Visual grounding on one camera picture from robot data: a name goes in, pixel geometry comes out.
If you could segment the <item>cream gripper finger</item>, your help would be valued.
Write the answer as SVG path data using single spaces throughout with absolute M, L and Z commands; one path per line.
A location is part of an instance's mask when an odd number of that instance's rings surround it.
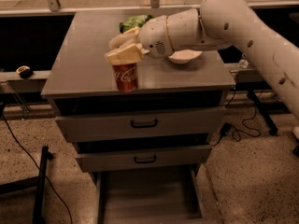
M 140 31 L 139 27 L 134 27 L 124 32 L 123 34 L 113 37 L 109 41 L 108 45 L 111 49 L 118 49 L 122 46 L 134 44 L 138 41 L 139 31 Z
M 107 61 L 111 65 L 125 65 L 139 63 L 150 51 L 142 47 L 140 43 L 131 44 L 124 48 L 113 49 L 105 54 Z

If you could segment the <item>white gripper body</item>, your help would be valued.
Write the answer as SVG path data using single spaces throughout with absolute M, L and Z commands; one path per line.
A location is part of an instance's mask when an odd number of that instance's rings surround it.
M 152 58 L 160 59 L 174 53 L 167 32 L 165 15 L 147 21 L 139 32 L 139 40 Z

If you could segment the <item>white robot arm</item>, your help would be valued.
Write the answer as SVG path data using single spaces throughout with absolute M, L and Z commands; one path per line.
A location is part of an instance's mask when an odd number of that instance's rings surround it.
M 112 65 L 138 63 L 145 55 L 235 46 L 299 118 L 299 49 L 270 29 L 245 0 L 203 0 L 201 6 L 147 21 L 109 41 Z

